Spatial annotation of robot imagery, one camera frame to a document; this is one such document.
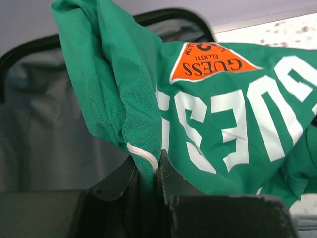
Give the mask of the green Guess shirt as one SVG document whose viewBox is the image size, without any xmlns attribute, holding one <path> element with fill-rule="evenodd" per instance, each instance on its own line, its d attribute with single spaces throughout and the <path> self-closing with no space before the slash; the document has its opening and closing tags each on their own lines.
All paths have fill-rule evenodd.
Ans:
<svg viewBox="0 0 317 238">
<path fill-rule="evenodd" d="M 110 0 L 57 0 L 89 132 L 131 153 L 146 194 L 160 153 L 205 194 L 317 191 L 317 52 L 163 42 Z"/>
</svg>

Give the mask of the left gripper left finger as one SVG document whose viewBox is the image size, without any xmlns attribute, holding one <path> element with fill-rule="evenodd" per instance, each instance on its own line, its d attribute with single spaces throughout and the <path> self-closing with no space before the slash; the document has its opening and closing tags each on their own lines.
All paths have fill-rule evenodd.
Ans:
<svg viewBox="0 0 317 238">
<path fill-rule="evenodd" d="M 2 238 L 134 238 L 138 216 L 132 157 L 88 190 L 0 195 Z"/>
</svg>

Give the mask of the light blue jeans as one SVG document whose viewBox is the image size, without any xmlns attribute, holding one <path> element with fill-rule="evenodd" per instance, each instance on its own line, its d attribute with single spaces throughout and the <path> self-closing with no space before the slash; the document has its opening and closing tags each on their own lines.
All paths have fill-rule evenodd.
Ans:
<svg viewBox="0 0 317 238">
<path fill-rule="evenodd" d="M 317 195 L 303 195 L 300 201 L 295 202 L 290 213 L 295 227 L 301 237 L 317 237 Z"/>
</svg>

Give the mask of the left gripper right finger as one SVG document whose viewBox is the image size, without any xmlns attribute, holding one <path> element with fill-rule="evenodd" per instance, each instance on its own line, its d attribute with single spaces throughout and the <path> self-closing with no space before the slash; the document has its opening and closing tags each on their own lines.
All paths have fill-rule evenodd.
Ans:
<svg viewBox="0 0 317 238">
<path fill-rule="evenodd" d="M 283 202 L 267 195 L 205 195 L 161 152 L 161 237 L 297 238 Z"/>
</svg>

